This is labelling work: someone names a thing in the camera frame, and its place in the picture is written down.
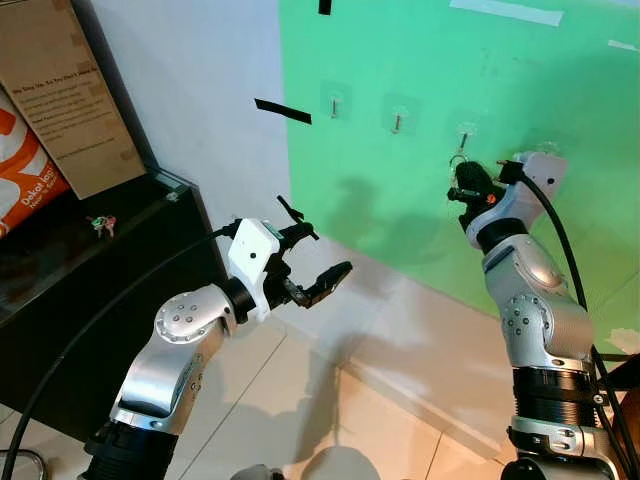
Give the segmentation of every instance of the orange bag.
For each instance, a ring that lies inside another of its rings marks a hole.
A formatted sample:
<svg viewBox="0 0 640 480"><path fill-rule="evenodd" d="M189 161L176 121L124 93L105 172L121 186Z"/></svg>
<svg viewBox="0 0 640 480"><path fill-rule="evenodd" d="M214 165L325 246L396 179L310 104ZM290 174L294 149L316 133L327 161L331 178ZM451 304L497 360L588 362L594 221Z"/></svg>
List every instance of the orange bag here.
<svg viewBox="0 0 640 480"><path fill-rule="evenodd" d="M0 89L0 238L69 185Z"/></svg>

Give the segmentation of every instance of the black shelf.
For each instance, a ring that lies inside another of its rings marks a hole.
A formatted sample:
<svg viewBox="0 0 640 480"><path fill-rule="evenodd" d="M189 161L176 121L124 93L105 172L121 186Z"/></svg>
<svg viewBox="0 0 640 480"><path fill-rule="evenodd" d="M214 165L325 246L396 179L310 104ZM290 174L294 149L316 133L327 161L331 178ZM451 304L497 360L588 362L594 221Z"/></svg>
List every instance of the black shelf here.
<svg viewBox="0 0 640 480"><path fill-rule="evenodd" d="M85 201L65 194L0 240L0 403L21 410L47 367L97 310L210 231L200 211L189 185L145 175ZM87 217L99 215L117 217L114 239L97 238ZM107 419L158 307L225 276L213 242L172 262L90 330L65 359L34 417L84 441Z"/></svg>

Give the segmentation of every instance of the green wall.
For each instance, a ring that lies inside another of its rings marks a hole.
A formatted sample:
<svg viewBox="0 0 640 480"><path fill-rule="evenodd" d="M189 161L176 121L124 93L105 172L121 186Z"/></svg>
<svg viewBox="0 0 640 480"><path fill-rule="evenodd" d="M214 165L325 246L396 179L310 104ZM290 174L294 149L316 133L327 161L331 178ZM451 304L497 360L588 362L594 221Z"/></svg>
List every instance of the green wall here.
<svg viewBox="0 0 640 480"><path fill-rule="evenodd" d="M293 199L323 234L494 314L481 253L445 197L448 159L464 129L488 166L551 148L569 160L554 203L602 343L611 328L640 330L637 289L614 295L637 285L639 55L608 46L638 46L638 9L526 1L563 10L561 25L446 0L334 0L331 16L317 0L281 0L285 102L313 115L288 124ZM546 218L534 234L562 258Z"/></svg>

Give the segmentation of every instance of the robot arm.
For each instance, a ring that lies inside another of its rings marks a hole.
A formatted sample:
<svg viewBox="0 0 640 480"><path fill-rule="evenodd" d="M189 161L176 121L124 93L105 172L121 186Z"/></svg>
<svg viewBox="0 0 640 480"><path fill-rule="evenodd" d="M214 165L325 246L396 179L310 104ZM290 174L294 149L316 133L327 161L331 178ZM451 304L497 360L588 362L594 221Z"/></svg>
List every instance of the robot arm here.
<svg viewBox="0 0 640 480"><path fill-rule="evenodd" d="M340 263L309 289L295 285L284 253L313 226L276 230L255 219L236 221L229 250L230 274L167 300L153 320L149 342L135 358L113 404L110 419L85 445L93 459L87 480L162 479L201 388L205 366L239 324L262 321L293 300L310 308L335 290L351 271Z"/></svg>
<svg viewBox="0 0 640 480"><path fill-rule="evenodd" d="M521 164L548 196L566 169L564 159L540 152L518 154L514 162L500 179ZM522 183L494 184L474 162L459 164L456 180L448 197L467 204L459 220L469 243L485 254L485 282L513 367L516 415L508 433L518 460L502 478L621 479L608 435L596 425L595 408L607 399L595 387L591 321L528 234L542 207Z"/></svg>

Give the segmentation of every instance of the tiled floor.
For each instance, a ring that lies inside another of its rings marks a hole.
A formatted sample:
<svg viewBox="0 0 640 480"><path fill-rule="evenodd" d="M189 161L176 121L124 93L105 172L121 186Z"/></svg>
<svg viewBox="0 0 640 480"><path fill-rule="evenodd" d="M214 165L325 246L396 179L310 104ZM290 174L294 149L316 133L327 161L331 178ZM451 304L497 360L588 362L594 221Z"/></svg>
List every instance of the tiled floor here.
<svg viewBox="0 0 640 480"><path fill-rule="evenodd" d="M279 329L243 336L207 369L167 478L227 480L264 463L291 480L494 480L510 460L508 447L479 457ZM17 420L0 424L0 447ZM75 479L88 462L79 442L37 422L23 445L49 461L54 480Z"/></svg>

